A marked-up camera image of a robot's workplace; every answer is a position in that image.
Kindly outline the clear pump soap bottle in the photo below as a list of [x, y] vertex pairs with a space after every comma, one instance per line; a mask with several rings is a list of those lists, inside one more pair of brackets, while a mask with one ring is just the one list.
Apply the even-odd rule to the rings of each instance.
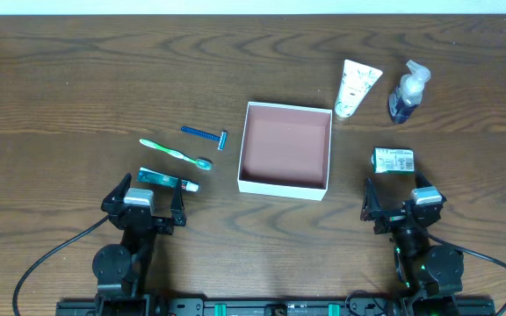
[[410, 73], [401, 77], [388, 99], [390, 119], [395, 124], [405, 123], [421, 104], [425, 84], [431, 77], [430, 70], [415, 61], [409, 60], [406, 66]]

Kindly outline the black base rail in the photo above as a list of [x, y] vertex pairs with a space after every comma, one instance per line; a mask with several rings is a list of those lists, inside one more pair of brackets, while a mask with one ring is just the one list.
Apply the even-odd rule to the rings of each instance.
[[364, 295], [338, 300], [221, 300], [202, 298], [93, 298], [63, 299], [56, 304], [61, 316], [372, 316], [372, 315], [494, 315], [490, 299], [433, 298], [417, 300], [412, 309]]

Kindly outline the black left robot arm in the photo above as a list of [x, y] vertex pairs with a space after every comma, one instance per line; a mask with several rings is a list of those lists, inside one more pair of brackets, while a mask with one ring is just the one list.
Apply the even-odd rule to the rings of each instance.
[[186, 225], [180, 179], [173, 188], [169, 217], [155, 216], [154, 192], [133, 188], [131, 180], [132, 176], [126, 174], [101, 204], [108, 220], [123, 232], [120, 243], [109, 244], [94, 256], [92, 270], [101, 297], [140, 296], [155, 249], [155, 238], [172, 235], [177, 226]]

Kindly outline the blue disposable razor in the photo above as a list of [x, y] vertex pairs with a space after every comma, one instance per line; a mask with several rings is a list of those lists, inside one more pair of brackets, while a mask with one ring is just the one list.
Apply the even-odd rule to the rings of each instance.
[[212, 133], [207, 133], [204, 131], [197, 130], [195, 128], [191, 128], [189, 126], [182, 126], [180, 130], [183, 133], [188, 133], [194, 136], [198, 136], [203, 139], [212, 140], [217, 143], [217, 149], [222, 151], [225, 148], [228, 133], [226, 131], [221, 131], [219, 135], [215, 135]]

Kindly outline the green white toothbrush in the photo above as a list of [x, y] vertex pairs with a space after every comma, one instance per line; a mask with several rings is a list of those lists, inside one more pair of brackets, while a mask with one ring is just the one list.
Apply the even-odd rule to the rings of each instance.
[[197, 167], [198, 169], [203, 169], [203, 170], [207, 170], [207, 171], [210, 171], [213, 169], [213, 164], [207, 160], [200, 159], [200, 158], [192, 159], [189, 156], [187, 156], [177, 150], [161, 146], [161, 145], [153, 142], [152, 140], [139, 139], [139, 142], [145, 147], [150, 147], [152, 149], [159, 150], [161, 152], [164, 152], [165, 154], [169, 154], [169, 155], [173, 156], [174, 158], [177, 158], [177, 159], [185, 161], [185, 162], [189, 162], [192, 165], [194, 165], [195, 167]]

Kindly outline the white Pantene lotion tube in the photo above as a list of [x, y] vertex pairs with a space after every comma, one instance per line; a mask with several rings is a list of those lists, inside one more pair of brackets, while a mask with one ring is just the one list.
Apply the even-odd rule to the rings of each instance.
[[335, 102], [335, 114], [340, 119], [351, 117], [382, 74], [377, 68], [345, 60]]

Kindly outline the green toothpaste tube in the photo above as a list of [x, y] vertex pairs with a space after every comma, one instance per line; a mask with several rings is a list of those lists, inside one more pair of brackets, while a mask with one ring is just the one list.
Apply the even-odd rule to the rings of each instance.
[[183, 190], [187, 190], [190, 192], [199, 191], [199, 185], [197, 183], [185, 179], [180, 179], [174, 176], [169, 176], [144, 167], [140, 168], [137, 176], [137, 181], [141, 183], [161, 185], [173, 189], [176, 188], [178, 182], [181, 182], [181, 187]]

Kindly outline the green white soap carton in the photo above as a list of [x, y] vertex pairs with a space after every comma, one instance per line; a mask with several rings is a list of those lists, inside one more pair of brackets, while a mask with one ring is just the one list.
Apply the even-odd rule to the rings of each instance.
[[371, 163], [376, 174], [414, 173], [415, 157], [410, 149], [374, 148]]

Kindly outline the white box with pink interior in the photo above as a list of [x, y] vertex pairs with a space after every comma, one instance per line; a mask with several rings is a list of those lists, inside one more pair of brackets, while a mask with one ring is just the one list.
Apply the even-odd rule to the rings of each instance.
[[321, 201], [329, 188], [331, 132], [329, 109], [249, 102], [239, 191]]

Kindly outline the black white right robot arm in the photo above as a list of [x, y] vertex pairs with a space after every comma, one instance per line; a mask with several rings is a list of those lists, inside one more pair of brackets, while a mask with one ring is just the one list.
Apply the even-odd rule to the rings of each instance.
[[395, 245], [396, 273], [416, 298], [450, 296], [463, 288], [463, 254], [446, 245], [430, 243], [427, 227], [441, 219], [446, 198], [421, 173], [410, 199], [397, 209], [380, 206], [377, 191], [365, 180], [360, 219], [374, 223], [376, 234], [390, 234]]

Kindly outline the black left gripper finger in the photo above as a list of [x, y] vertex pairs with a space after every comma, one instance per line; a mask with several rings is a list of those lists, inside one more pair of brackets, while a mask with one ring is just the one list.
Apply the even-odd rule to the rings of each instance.
[[124, 196], [127, 191], [130, 189], [132, 176], [130, 173], [126, 173], [123, 179], [119, 182], [119, 184], [103, 199], [103, 205], [115, 205], [118, 203], [122, 203], [124, 200]]
[[175, 184], [173, 197], [170, 204], [173, 219], [184, 219], [184, 203], [182, 198], [182, 180], [178, 179]]

